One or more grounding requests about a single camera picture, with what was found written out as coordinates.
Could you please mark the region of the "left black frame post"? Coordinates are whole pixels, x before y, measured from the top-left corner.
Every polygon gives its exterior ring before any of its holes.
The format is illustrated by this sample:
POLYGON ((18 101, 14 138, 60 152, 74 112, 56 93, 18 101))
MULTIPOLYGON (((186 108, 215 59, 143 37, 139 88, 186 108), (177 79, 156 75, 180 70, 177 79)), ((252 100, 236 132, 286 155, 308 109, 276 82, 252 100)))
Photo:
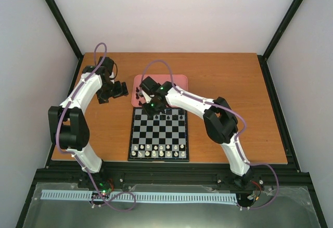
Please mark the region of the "left black frame post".
POLYGON ((83 54, 80 51, 78 44, 76 43, 74 36, 72 35, 59 7, 55 0, 44 0, 50 9, 51 13, 53 14, 55 20, 57 21, 61 31, 63 32, 68 44, 70 45, 73 53, 75 54, 77 59, 83 58, 83 54))

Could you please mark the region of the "right black frame post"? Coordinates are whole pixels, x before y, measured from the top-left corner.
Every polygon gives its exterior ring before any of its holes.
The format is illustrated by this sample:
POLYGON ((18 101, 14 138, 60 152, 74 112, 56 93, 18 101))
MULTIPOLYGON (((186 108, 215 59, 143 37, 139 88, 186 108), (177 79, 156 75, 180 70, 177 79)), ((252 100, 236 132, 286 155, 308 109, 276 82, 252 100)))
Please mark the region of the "right black frame post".
POLYGON ((265 52, 263 53, 264 61, 268 61, 270 55, 272 54, 273 50, 277 46, 278 42, 280 41, 283 33, 286 31, 287 27, 291 23, 293 17, 295 16, 296 12, 298 11, 299 7, 301 6, 304 0, 293 0, 286 11, 282 21, 280 22, 277 30, 275 31, 272 39, 270 40, 265 52))

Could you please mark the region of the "black frame post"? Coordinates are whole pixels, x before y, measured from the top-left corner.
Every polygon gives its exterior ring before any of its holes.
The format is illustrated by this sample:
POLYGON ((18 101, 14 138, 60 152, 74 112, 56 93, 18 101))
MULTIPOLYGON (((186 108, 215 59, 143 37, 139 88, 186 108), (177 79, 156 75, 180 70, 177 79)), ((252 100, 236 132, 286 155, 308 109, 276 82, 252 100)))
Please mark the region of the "black frame post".
POLYGON ((68 44, 70 45, 73 53, 75 54, 77 59, 83 58, 83 54, 80 51, 78 44, 76 43, 74 36, 72 35, 59 7, 55 0, 44 0, 50 9, 51 13, 53 14, 55 20, 57 21, 61 31, 63 32, 68 44))
POLYGON ((263 53, 264 61, 268 61, 270 55, 272 54, 273 50, 277 46, 278 42, 280 41, 283 33, 286 31, 287 27, 291 23, 293 17, 295 16, 296 12, 298 11, 299 7, 301 6, 304 0, 293 0, 286 11, 282 21, 280 22, 277 30, 275 31, 272 39, 270 40, 265 52, 263 53))

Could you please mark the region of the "black aluminium frame base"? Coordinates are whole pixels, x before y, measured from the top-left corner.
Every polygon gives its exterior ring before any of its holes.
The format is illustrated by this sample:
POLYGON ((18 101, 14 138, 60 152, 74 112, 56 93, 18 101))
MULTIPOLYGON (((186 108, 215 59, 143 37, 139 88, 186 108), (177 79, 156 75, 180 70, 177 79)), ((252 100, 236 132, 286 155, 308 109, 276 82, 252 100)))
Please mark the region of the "black aluminium frame base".
MULTIPOLYGON (((290 138, 279 100, 277 98, 274 83, 267 65, 267 58, 259 55, 263 79, 267 88, 268 96, 271 101, 273 113, 281 137, 281 141, 288 160, 286 165, 275 165, 274 169, 279 179, 279 188, 292 187, 297 189, 303 187, 309 194, 314 209, 315 216, 320 227, 327 227, 326 220, 322 213, 311 177, 309 173, 301 172, 297 161, 296 153, 290 138)), ((124 174, 125 186, 143 185, 202 185, 218 187, 217 176, 226 175, 225 164, 142 164, 136 163, 133 166, 127 162, 109 162, 107 167, 112 172, 122 172, 124 174)), ((73 162, 52 162, 47 161, 44 169, 38 169, 33 179, 27 199, 22 208, 17 227, 29 227, 28 214, 32 213, 33 194, 38 186, 42 184, 55 183, 76 183, 80 182, 82 177, 78 175, 78 167, 73 162)))

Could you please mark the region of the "black and grey chessboard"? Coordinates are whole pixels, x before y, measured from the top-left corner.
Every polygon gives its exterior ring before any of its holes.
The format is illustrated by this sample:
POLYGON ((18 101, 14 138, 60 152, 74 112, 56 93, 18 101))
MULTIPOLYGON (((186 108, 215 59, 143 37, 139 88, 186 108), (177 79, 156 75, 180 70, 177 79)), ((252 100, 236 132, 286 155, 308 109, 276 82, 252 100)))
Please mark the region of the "black and grey chessboard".
POLYGON ((155 120, 155 116, 150 118, 146 115, 144 110, 140 107, 133 108, 132 114, 132 126, 129 142, 128 161, 163 161, 163 162, 189 162, 189 143, 188 143, 188 118, 187 111, 182 108, 167 108, 164 113, 156 115, 159 117, 155 120), (183 110, 184 114, 179 115, 178 111, 183 110), (177 115, 177 120, 173 120, 172 117, 177 115), (160 120, 161 116, 165 116, 165 120, 160 120), (140 145, 151 145, 150 150, 141 150, 140 145), (159 147, 163 146, 164 156, 159 156, 159 147), (131 155, 132 151, 136 151, 136 156, 131 155), (138 152, 142 151, 143 156, 139 157, 138 152), (145 152, 150 151, 150 156, 146 157, 145 152), (156 151, 157 156, 152 156, 152 151, 156 151), (166 156, 166 152, 171 152, 171 157, 166 156), (174 157, 174 152, 178 152, 178 157, 174 157), (186 157, 181 157, 182 151, 186 152, 186 157))

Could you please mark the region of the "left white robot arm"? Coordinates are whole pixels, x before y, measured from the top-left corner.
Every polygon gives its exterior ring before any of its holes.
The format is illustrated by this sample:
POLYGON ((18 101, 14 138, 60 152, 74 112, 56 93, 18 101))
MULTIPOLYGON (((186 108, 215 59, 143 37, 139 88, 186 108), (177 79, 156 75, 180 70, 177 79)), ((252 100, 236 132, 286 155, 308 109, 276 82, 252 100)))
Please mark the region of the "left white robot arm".
POLYGON ((100 57, 97 65, 86 66, 70 95, 48 110, 52 143, 62 154, 70 154, 84 172, 90 172, 90 182, 99 188, 107 184, 108 174, 101 170, 102 159, 89 144, 85 112, 94 96, 99 104, 106 104, 110 98, 129 94, 126 83, 116 80, 116 66, 109 57, 100 57))

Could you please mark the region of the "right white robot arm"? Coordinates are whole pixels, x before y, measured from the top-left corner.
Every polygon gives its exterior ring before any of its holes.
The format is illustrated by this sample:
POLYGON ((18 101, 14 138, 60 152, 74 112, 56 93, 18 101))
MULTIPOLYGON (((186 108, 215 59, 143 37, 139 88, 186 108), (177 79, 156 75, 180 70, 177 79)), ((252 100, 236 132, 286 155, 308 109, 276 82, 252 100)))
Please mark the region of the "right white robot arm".
POLYGON ((224 98, 209 99, 190 93, 173 82, 157 83, 153 78, 143 79, 139 85, 145 99, 142 108, 147 115, 162 113, 166 107, 179 107, 195 114, 204 121, 210 140, 219 144, 229 163, 228 180, 237 189, 244 190, 251 181, 250 161, 239 141, 238 120, 224 98))

